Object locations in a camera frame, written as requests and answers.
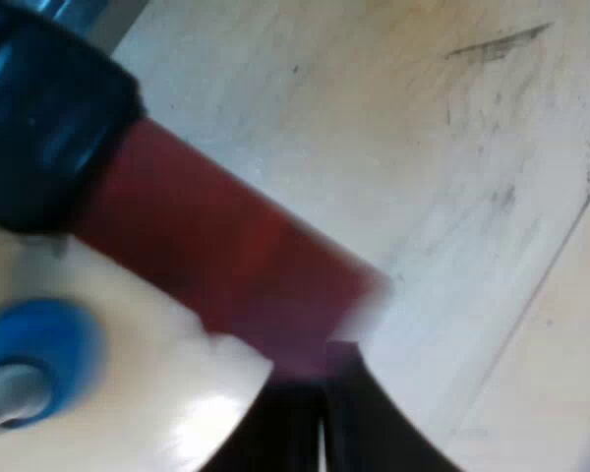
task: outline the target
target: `red handle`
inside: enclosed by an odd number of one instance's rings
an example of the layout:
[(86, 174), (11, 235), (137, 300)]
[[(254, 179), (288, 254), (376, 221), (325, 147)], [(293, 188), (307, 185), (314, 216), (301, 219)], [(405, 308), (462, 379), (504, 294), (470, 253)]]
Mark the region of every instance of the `red handle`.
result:
[(308, 375), (381, 276), (149, 120), (135, 124), (72, 230), (193, 309)]

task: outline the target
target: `black plastic cap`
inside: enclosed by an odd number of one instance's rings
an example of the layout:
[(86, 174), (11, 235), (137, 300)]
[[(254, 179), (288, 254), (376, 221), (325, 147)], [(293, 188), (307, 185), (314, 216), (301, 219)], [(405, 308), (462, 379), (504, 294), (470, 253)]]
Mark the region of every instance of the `black plastic cap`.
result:
[(142, 115), (137, 82), (42, 17), (0, 3), (0, 225), (60, 230)]

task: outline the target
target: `white plastic surface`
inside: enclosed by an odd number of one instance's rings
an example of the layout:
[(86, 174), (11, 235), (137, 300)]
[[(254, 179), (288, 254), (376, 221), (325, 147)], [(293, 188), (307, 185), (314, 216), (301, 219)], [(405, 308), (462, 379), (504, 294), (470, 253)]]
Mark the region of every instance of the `white plastic surface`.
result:
[(198, 470), (238, 425), (270, 363), (74, 239), (0, 233), (0, 306), (65, 297), (108, 336), (101, 385), (75, 409), (0, 436), (0, 471)]

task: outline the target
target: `blue ring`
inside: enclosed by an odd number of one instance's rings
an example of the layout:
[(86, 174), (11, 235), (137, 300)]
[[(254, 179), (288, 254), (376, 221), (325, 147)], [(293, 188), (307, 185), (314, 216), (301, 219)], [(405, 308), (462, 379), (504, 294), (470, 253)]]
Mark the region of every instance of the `blue ring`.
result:
[(37, 416), (2, 426), (28, 426), (72, 405), (88, 391), (104, 355), (104, 335), (83, 307), (43, 299), (0, 310), (0, 366), (38, 367), (52, 389), (49, 405)]

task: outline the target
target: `light wooden surface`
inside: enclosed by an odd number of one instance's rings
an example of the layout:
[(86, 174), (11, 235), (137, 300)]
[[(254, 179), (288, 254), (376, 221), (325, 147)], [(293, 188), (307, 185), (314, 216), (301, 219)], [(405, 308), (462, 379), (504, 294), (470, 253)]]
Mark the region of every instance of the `light wooden surface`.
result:
[(155, 119), (393, 277), (351, 335), (444, 444), (590, 198), (590, 0), (152, 0), (115, 58)]
[(590, 471), (590, 208), (447, 451), (470, 471)]

